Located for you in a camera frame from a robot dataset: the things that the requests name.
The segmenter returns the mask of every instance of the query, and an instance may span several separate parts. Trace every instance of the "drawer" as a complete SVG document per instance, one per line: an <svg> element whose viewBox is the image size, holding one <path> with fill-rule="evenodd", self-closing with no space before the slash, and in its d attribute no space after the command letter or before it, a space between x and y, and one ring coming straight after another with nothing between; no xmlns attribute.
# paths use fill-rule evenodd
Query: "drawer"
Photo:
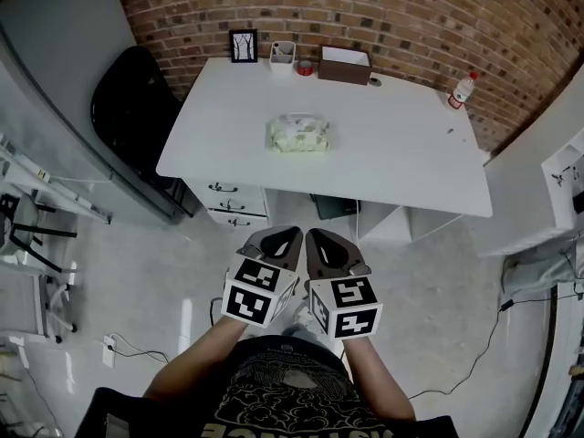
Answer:
<svg viewBox="0 0 584 438"><path fill-rule="evenodd" d="M266 215L263 200L249 200L239 196L206 196L204 205L207 208L231 213Z"/></svg>
<svg viewBox="0 0 584 438"><path fill-rule="evenodd" d="M266 229L269 226L267 217L264 216L224 213L222 211L207 212L217 223L237 229Z"/></svg>
<svg viewBox="0 0 584 438"><path fill-rule="evenodd" d="M207 203L215 204L218 199L224 198L247 200L249 202L264 201L262 189L258 186L203 180L185 180L185 183L207 207L215 207Z"/></svg>

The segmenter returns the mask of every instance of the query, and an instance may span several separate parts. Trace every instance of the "drawer handle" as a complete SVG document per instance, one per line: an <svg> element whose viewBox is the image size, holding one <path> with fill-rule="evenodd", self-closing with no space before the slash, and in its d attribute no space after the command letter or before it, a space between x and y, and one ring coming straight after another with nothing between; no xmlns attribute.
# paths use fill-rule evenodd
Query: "drawer handle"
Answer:
<svg viewBox="0 0 584 438"><path fill-rule="evenodd" d="M238 225L245 226L245 225L251 225L251 224L252 224L252 223L247 223L247 224L239 224L239 223L237 222L237 218L235 218L234 220L228 219L228 220L227 220L227 222L228 222L229 224L232 224L232 225L233 225L233 227L237 227Z"/></svg>
<svg viewBox="0 0 584 438"><path fill-rule="evenodd" d="M245 209L245 206L239 206L239 207L237 207L237 206L232 206L232 205L231 205L231 198L229 198L229 199L227 200L227 205L225 205L225 204L223 204L223 203L221 203L221 202L219 202L219 205L220 205L222 208L225 208L227 211L231 211L232 209L233 209L234 211L241 211L242 209Z"/></svg>
<svg viewBox="0 0 584 438"><path fill-rule="evenodd" d="M209 185L209 188L214 192L223 192L223 193L235 193L237 191L237 187L234 187L233 190L224 190L223 187L216 182L215 185Z"/></svg>

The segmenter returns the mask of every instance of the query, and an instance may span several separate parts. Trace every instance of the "black t-shirt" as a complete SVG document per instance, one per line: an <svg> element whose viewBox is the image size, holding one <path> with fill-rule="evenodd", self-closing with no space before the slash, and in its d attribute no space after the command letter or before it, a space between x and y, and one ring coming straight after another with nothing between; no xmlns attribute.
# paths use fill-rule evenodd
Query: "black t-shirt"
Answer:
<svg viewBox="0 0 584 438"><path fill-rule="evenodd" d="M164 407L98 388L76 437L102 438L112 417L130 436L457 438L450 417L381 422L332 352L287 336L238 342L186 398Z"/></svg>
<svg viewBox="0 0 584 438"><path fill-rule="evenodd" d="M457 436L449 417L381 422L361 401L339 358L303 339L264 336L241 341L216 372L213 383L193 392L196 401L205 397L204 413L197 421L199 430L193 436Z"/></svg>

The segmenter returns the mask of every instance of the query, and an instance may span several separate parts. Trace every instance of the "water bottle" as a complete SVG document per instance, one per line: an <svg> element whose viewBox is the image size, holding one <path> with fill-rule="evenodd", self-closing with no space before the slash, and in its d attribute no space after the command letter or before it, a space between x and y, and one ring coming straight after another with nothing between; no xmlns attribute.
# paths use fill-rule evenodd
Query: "water bottle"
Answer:
<svg viewBox="0 0 584 438"><path fill-rule="evenodd" d="M458 82L453 93L448 98L448 104L450 107L457 110L460 109L468 97L473 93L476 76L476 73L471 72L470 75Z"/></svg>

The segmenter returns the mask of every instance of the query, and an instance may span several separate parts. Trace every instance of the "brown box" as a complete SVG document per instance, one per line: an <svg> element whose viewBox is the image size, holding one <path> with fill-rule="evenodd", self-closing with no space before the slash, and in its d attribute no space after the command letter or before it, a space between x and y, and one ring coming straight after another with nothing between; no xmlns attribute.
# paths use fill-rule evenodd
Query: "brown box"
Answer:
<svg viewBox="0 0 584 438"><path fill-rule="evenodd" d="M364 50L320 46L318 78L366 85L371 75L371 59Z"/></svg>

